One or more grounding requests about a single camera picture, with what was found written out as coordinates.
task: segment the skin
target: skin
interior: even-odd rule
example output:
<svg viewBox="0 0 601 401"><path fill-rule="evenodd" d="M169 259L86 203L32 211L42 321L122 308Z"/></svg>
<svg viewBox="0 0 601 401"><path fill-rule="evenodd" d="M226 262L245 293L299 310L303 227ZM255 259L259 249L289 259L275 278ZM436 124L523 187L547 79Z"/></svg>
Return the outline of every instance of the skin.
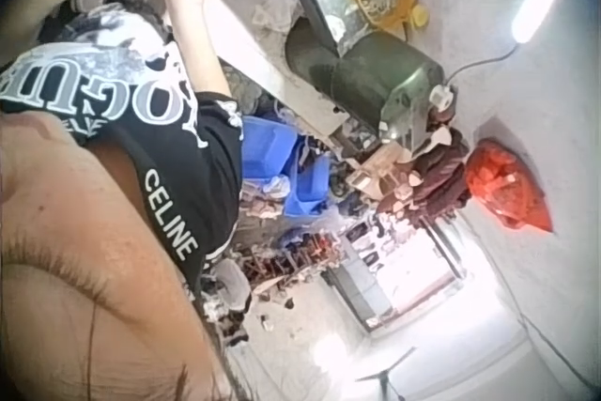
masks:
<svg viewBox="0 0 601 401"><path fill-rule="evenodd" d="M60 2L8 4L10 14L0 18L5 61L30 46L39 22ZM194 91L229 95L203 3L166 0ZM2 357L23 395L143 399L156 395L156 386L175 387L184 366L191 399L213 399L215 378L229 395L177 269L147 226L128 155L109 142L78 147L54 117L25 113L0 116L0 164ZM25 258L14 259L8 248L23 239ZM27 256L35 253L60 257L101 286L101 302L32 265Z"/></svg>

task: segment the black t-shirt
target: black t-shirt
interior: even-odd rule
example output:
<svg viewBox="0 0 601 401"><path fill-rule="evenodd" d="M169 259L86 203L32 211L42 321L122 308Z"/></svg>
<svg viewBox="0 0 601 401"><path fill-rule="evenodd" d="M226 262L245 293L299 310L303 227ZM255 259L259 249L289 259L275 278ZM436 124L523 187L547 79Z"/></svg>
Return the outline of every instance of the black t-shirt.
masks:
<svg viewBox="0 0 601 401"><path fill-rule="evenodd" d="M127 151L154 233L189 285L231 240L241 188L238 104L193 93L175 43L153 61L121 47L39 46L0 75L0 110L50 112L81 146L110 139Z"/></svg>

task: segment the electrical cable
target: electrical cable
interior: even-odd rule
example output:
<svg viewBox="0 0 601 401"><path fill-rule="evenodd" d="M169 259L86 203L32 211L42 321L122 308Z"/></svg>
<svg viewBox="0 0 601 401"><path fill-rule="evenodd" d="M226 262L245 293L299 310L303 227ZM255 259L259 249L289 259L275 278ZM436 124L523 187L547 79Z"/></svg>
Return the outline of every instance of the electrical cable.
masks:
<svg viewBox="0 0 601 401"><path fill-rule="evenodd" d="M459 68L458 70L453 72L451 74L451 76L449 76L447 78L447 80L444 84L448 85L457 76L457 74L459 74L460 72L463 72L466 69L476 68L477 66L484 66L484 65L489 65L491 63L499 63L501 61L504 61L507 58L509 58L511 55L515 54L518 48L519 48L519 44L516 43L516 45L513 47L513 49L505 55L498 56L496 58L488 58L487 60L476 61L474 63L469 63L468 65L462 66L461 68Z"/></svg>
<svg viewBox="0 0 601 401"><path fill-rule="evenodd" d="M471 227L471 225L469 223L466 222L466 224L468 225L468 227L470 228L470 232L474 235L474 237L476 237L478 240L480 239L480 235L473 229L473 227ZM503 272L501 271L501 268L499 267L499 265L497 264L497 261L495 260L495 258L492 256L492 254L484 247L484 246L479 246L480 249L482 249L482 251L486 254L486 257L488 258L488 261L492 264L492 266L494 267L495 271L497 272L497 274L499 274L499 276L501 277L501 281L502 284L504 285L504 287L507 289L507 291L509 292L509 296L511 296L512 301L514 302L514 306L517 309L517 314L519 315L519 319L518 319L518 323L524 328L524 330L526 331L526 333L528 334L528 339L530 340L532 346L534 348L536 348L536 344L534 343L534 341L532 340L532 334L530 332L530 329L528 328L528 326L526 325L526 323L530 324L532 326L532 328L540 335L541 339L543 340L543 342L545 342L553 351L553 353L555 353L555 355L565 364L565 366L568 367L568 369L572 372L572 374L589 390L591 390L593 392L594 395L599 395L599 393L601 392L601 387L595 385L594 383L590 382L588 379L586 379L578 370L577 368L562 354L561 351L559 351L557 349L557 347L547 338L546 335L543 334L543 332L540 330L540 328L538 328L538 326L536 326L534 324L534 322L529 319L526 314L524 314L524 312L522 311L522 308L519 305L519 302L517 302L517 297L516 297L516 293L514 293L514 290L511 288L511 286L509 285L509 283L507 282L507 279L505 278L505 275L503 274Z"/></svg>

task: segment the fan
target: fan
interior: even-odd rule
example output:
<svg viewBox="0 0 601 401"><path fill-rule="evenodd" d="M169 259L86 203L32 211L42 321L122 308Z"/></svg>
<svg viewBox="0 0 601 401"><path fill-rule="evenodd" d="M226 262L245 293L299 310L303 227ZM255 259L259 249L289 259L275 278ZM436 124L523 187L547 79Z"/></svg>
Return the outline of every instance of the fan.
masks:
<svg viewBox="0 0 601 401"><path fill-rule="evenodd" d="M398 401L405 401L405 397L400 395L396 389L394 388L394 386L391 384L391 381L389 379L389 375L391 373L391 371L394 370L394 368L396 368L401 362L403 362L407 357L409 357L411 354L413 354L413 352L415 352L417 348L416 347L411 347L405 354L403 354L395 363L393 363L391 366L389 366L388 368L375 373L371 376L365 376L363 378L359 378L356 379L356 382L363 382L366 380L374 380L377 379L379 380L379 387L382 390L382 401L389 401L389 396L388 396L388 388L390 387L392 389L392 391L394 392L394 394L396 394L396 397L398 399Z"/></svg>

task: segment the red plastic bag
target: red plastic bag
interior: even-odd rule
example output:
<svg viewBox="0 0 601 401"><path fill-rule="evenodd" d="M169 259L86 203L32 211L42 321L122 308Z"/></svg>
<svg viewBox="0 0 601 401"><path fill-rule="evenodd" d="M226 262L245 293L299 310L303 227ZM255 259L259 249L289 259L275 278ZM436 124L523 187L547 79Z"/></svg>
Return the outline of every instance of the red plastic bag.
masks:
<svg viewBox="0 0 601 401"><path fill-rule="evenodd" d="M553 231L545 194L528 167L500 144L489 139L478 143L466 164L466 181L473 197L506 227L530 224Z"/></svg>

